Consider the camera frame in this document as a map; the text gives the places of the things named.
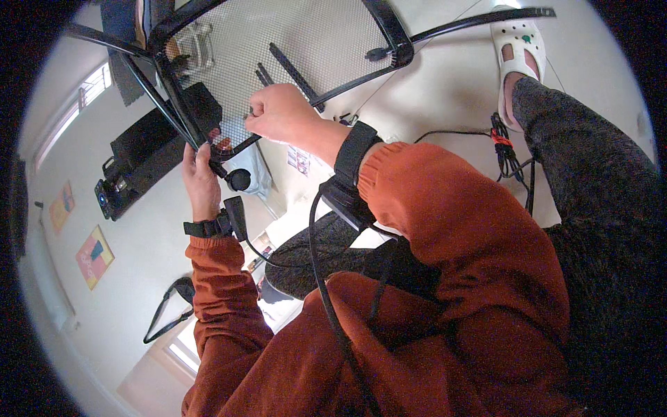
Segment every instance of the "photo on wall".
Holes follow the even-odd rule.
[[[104,239],[99,225],[97,225],[93,233],[88,236],[88,239],[86,239],[81,249],[77,252],[79,269],[91,291],[97,285],[113,259],[113,253],[111,253],[111,249],[109,249],[109,245]]]
[[[55,234],[59,234],[63,229],[72,210],[74,210],[74,197],[72,196],[72,187],[69,185],[69,181],[67,181],[58,194],[58,197],[49,207],[51,224],[53,225]]]

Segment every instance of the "white wall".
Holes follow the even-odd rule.
[[[48,210],[65,182],[71,183],[75,208],[58,235],[45,212],[46,238],[76,311],[76,330],[70,337],[111,392],[147,350],[141,340],[163,292],[191,270],[184,256],[189,240],[182,226],[190,219],[191,208],[180,165],[117,222],[104,219],[93,192],[102,178],[101,164],[112,155],[109,142],[151,109],[146,96],[126,108],[118,90],[108,89],[60,137],[29,188],[31,200],[43,201]],[[231,192],[223,183],[223,199],[228,197]],[[249,233],[258,236],[273,219],[259,198],[244,196],[243,200]],[[75,254],[97,224],[115,260],[91,291]],[[165,312],[167,318],[182,305],[171,307]]]
[[[82,7],[75,21],[102,30],[98,5]],[[55,44],[34,87],[23,121],[19,153],[28,163],[43,141],[44,130],[62,114],[63,104],[107,57],[107,49],[94,43],[61,37]]]

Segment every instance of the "pink poster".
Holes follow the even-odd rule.
[[[79,269],[90,290],[97,285],[113,259],[113,254],[98,225],[77,252]]]

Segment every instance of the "black shoulder strap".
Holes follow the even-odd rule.
[[[178,317],[178,319],[172,321],[168,325],[164,326],[162,329],[158,330],[150,338],[148,337],[148,335],[150,334],[153,327],[155,327],[155,323],[156,323],[157,319],[160,317],[160,314],[162,314],[162,309],[164,308],[165,303],[171,297],[171,291],[174,288],[176,288],[176,286],[182,286],[182,285],[188,285],[188,284],[190,286],[192,286],[192,280],[188,277],[183,277],[183,278],[179,278],[178,280],[176,280],[176,282],[174,282],[172,285],[169,286],[169,289],[165,292],[165,295],[162,297],[162,301],[160,302],[160,305],[157,307],[157,310],[155,311],[155,314],[153,315],[153,319],[151,320],[151,325],[148,327],[148,331],[146,332],[146,336],[143,337],[143,343],[144,344],[148,344],[148,343],[154,341],[155,339],[157,339],[158,337],[162,336],[164,333],[167,333],[168,331],[173,329],[174,326],[176,326],[178,323],[187,320],[187,318],[192,316],[192,313],[195,312],[195,310],[193,308],[192,310],[181,314],[181,316]],[[185,301],[192,304],[192,297],[187,297],[187,295],[184,296],[185,294],[183,294],[183,290],[181,290],[181,289],[178,289],[178,293],[181,294],[181,296],[183,296]]]

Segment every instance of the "person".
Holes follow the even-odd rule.
[[[506,189],[438,146],[377,143],[366,153],[360,195],[381,224],[404,236],[392,250],[412,265],[411,280],[390,279],[371,326],[380,285],[360,272],[372,253],[323,270],[331,273],[331,301],[384,416],[584,415],[586,404],[568,393],[568,358],[580,348],[590,360],[586,338],[621,356],[632,338],[622,326],[650,326],[643,303],[653,300],[649,284],[662,280],[651,249],[659,199],[646,198],[658,195],[653,165],[611,123],[541,84],[546,56],[531,21],[495,23],[492,34],[502,75],[499,112],[525,131],[563,221],[541,229]],[[334,165],[349,128],[321,119],[294,86],[271,85],[250,103],[249,131]],[[196,156],[185,147],[183,180],[195,222],[219,213],[209,158],[208,145]],[[324,226],[337,221],[324,219],[317,229],[326,240],[334,234],[321,233]],[[318,241],[322,250],[328,245],[336,250],[340,242]],[[290,252],[300,256],[298,248]],[[272,259],[294,260],[280,253]],[[201,366],[184,416],[368,415],[317,291],[273,335],[252,277],[241,271],[235,238],[191,238],[185,254],[194,269]],[[605,300],[610,294],[625,298]]]

